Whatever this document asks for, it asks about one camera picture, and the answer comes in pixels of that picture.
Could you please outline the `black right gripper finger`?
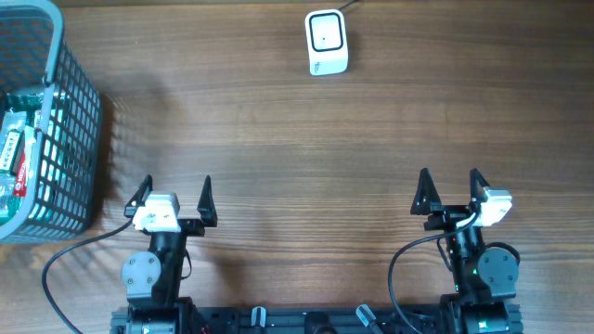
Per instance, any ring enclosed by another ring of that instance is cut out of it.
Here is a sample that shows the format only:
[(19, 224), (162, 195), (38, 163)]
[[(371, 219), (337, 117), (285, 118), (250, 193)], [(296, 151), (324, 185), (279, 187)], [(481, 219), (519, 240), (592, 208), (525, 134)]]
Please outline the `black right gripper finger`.
[(441, 210), (442, 201), (436, 190), (431, 172), (428, 168), (423, 168), (420, 170), (418, 187), (410, 213), (413, 215), (430, 215)]
[(471, 201), (484, 201), (486, 189), (489, 189), (489, 183), (477, 168), (472, 169), (470, 171)]

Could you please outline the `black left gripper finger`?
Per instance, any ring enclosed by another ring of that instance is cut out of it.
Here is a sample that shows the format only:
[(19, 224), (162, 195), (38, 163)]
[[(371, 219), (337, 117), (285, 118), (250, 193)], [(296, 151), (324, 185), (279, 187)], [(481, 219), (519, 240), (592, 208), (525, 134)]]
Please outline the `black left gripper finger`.
[(209, 175), (205, 177), (197, 211), (203, 225), (206, 227), (217, 227), (218, 216), (213, 200), (212, 179)]
[(136, 193), (129, 199), (124, 206), (124, 216), (126, 218), (133, 218), (140, 207), (145, 206), (146, 199), (153, 190), (152, 176), (147, 174), (144, 180), (140, 183)]

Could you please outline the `green glove package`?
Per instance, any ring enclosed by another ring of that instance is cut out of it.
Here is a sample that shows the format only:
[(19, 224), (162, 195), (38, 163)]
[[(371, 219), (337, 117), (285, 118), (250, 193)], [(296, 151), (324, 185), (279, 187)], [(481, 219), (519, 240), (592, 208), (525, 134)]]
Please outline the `green glove package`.
[[(41, 128), (42, 106), (44, 101), (44, 93), (22, 93), (22, 94), (8, 94), (4, 102), (4, 113), (7, 111), (26, 111), (27, 125), (21, 131), (24, 133), (24, 142), (22, 144), (22, 151), (27, 149), (31, 154), (30, 166), (28, 171), (28, 180), (32, 176), (32, 146), (36, 142), (35, 133)], [(1, 140), (1, 150), (5, 141)], [(24, 198), (17, 198), (13, 196), (17, 173), (3, 174), (1, 173), (1, 225), (6, 224), (19, 211)]]

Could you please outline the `red Nescafe coffee stick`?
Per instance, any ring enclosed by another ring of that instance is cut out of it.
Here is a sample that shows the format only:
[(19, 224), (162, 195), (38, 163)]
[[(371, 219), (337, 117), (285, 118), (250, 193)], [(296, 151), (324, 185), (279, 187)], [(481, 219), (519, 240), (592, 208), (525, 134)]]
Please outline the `red Nescafe coffee stick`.
[(19, 168), (16, 176), (13, 196), (17, 198), (24, 198), (27, 192), (28, 171), (30, 166), (31, 154), (27, 149), (22, 151), (19, 161)]

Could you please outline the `green white candy bar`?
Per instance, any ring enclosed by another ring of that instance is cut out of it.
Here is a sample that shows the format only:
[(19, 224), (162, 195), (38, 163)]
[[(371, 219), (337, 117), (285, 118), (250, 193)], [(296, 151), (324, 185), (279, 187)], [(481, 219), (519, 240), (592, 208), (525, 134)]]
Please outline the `green white candy bar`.
[(1, 173), (15, 174), (18, 169), (18, 161), (22, 155), (22, 144), (24, 133), (17, 130), (8, 132), (5, 144), (1, 150)]

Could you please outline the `teal wet wipes pack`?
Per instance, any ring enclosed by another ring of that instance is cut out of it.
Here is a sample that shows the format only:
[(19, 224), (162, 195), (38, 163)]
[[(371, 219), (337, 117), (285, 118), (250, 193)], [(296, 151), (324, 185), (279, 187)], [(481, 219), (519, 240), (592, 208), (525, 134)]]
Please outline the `teal wet wipes pack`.
[(1, 123), (1, 140), (4, 141), (11, 130), (22, 131), (27, 125), (26, 111), (7, 111), (4, 113)]

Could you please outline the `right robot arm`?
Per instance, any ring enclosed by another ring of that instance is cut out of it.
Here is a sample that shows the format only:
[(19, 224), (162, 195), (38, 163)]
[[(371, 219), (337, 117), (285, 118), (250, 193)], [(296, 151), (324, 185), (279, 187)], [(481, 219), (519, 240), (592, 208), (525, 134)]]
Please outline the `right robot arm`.
[(484, 242), (482, 230), (500, 222), (512, 207), (511, 193), (491, 187), (481, 173), (470, 171), (471, 200), (445, 205), (430, 171), (420, 171), (410, 212), (425, 215), (427, 231), (444, 231), (440, 254), (452, 273), (456, 292), (441, 297), (439, 306), (447, 333), (483, 334), (523, 332), (516, 297), (521, 256), (503, 242)]

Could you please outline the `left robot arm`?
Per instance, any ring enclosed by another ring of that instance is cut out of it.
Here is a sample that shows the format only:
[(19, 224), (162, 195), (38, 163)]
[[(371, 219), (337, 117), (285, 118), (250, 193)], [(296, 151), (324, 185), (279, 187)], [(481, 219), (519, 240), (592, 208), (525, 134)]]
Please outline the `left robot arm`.
[(150, 237), (146, 251), (131, 255), (123, 264), (127, 309), (111, 315), (110, 332), (197, 333), (211, 331), (189, 297), (179, 295), (189, 237), (202, 237), (207, 227), (217, 226), (212, 180), (206, 177), (197, 206), (198, 218), (181, 218), (174, 192), (155, 191), (147, 175), (124, 207), (134, 228)]

